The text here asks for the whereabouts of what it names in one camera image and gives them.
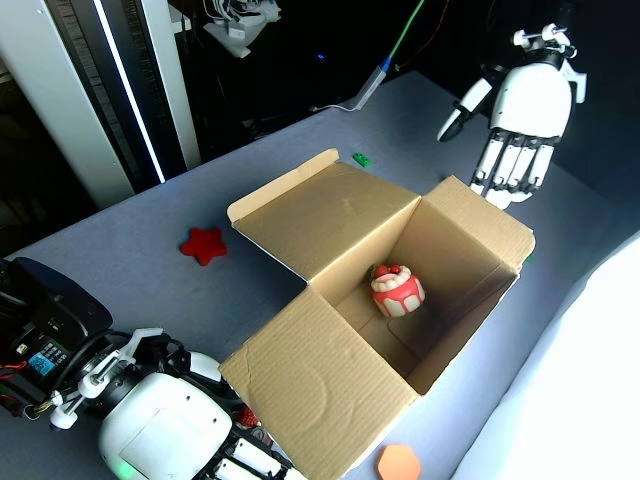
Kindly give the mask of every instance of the led light strip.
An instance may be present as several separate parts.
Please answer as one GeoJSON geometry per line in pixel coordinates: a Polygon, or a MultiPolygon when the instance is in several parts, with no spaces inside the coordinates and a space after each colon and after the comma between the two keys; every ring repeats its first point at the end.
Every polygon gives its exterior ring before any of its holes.
{"type": "Polygon", "coordinates": [[[116,68],[118,69],[118,73],[120,74],[120,78],[122,79],[124,90],[125,92],[127,92],[127,97],[129,98],[129,103],[131,104],[131,108],[133,109],[133,114],[135,115],[136,121],[138,122],[138,127],[140,127],[140,132],[142,133],[142,137],[144,138],[144,143],[147,145],[147,150],[149,150],[149,155],[151,155],[151,161],[153,162],[153,166],[156,169],[156,173],[158,174],[160,183],[164,183],[165,181],[164,175],[162,173],[162,169],[160,168],[160,164],[158,163],[158,157],[156,157],[156,152],[153,149],[153,145],[151,144],[151,139],[149,138],[149,134],[147,133],[147,127],[145,127],[144,125],[144,121],[142,120],[142,115],[140,114],[140,109],[138,108],[136,99],[133,96],[133,90],[131,90],[129,77],[127,77],[127,72],[125,72],[124,70],[124,65],[122,64],[122,59],[120,58],[120,53],[118,52],[116,41],[113,38],[111,27],[109,26],[109,22],[107,21],[107,15],[104,13],[104,7],[102,6],[102,1],[93,0],[93,4],[95,5],[96,11],[98,12],[98,18],[100,19],[100,23],[102,24],[102,29],[104,30],[104,34],[107,37],[107,43],[109,44],[111,55],[113,55],[113,59],[116,62],[116,68]]]}

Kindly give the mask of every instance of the orange hexagon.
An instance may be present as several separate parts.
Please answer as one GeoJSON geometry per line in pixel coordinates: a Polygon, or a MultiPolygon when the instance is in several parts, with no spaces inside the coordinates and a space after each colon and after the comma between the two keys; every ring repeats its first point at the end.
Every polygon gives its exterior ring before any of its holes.
{"type": "Polygon", "coordinates": [[[378,460],[382,480],[418,480],[421,470],[420,460],[408,445],[389,445],[378,460]]]}

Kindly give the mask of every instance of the green cable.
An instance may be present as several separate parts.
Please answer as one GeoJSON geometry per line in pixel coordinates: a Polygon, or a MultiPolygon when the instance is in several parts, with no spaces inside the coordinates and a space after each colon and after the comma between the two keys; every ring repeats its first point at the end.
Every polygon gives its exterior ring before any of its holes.
{"type": "Polygon", "coordinates": [[[418,2],[418,5],[416,5],[416,8],[413,10],[413,13],[411,14],[411,16],[409,17],[409,21],[407,22],[407,24],[404,26],[404,30],[402,30],[402,33],[400,34],[400,38],[398,38],[398,41],[396,42],[396,44],[393,46],[393,50],[391,50],[391,53],[389,54],[389,59],[393,58],[393,56],[396,54],[396,52],[398,51],[398,48],[400,47],[400,44],[402,43],[402,40],[404,40],[405,35],[407,34],[407,32],[409,31],[409,27],[411,26],[411,23],[413,22],[413,20],[416,18],[416,15],[418,15],[418,12],[420,11],[420,9],[422,8],[422,4],[424,3],[424,0],[420,0],[418,2]]]}

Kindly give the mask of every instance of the open cardboard box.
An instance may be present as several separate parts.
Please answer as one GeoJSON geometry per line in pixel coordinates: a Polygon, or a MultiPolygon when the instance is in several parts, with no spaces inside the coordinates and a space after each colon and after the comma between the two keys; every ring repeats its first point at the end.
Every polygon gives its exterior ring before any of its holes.
{"type": "Polygon", "coordinates": [[[434,381],[518,278],[531,230],[450,177],[421,197],[327,150],[232,204],[234,228],[308,287],[221,367],[300,471],[344,475],[434,381]],[[376,263],[427,299],[382,316],[376,263]]]}

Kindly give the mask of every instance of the tabletop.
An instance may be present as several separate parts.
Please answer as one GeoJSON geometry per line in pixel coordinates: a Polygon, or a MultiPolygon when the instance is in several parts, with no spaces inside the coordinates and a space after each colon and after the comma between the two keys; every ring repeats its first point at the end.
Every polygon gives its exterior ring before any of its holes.
{"type": "MultiPolygon", "coordinates": [[[[227,206],[315,154],[337,147],[371,159],[374,175],[418,193],[447,175],[468,181],[486,142],[477,117],[435,141],[454,98],[417,73],[383,85],[361,112],[328,109],[62,230],[13,256],[59,270],[102,302],[114,328],[161,326],[190,350],[225,359],[304,288],[235,232],[227,206]],[[222,229],[229,254],[201,267],[178,247],[191,227],[222,229]]],[[[423,478],[449,478],[572,284],[608,249],[618,219],[600,196],[555,165],[543,188],[509,213],[534,230],[522,278],[429,393],[383,441],[408,444],[423,478]]],[[[97,450],[98,423],[68,432],[0,412],[0,478],[113,478],[97,450]]],[[[378,450],[347,474],[376,478],[378,450]]]]}

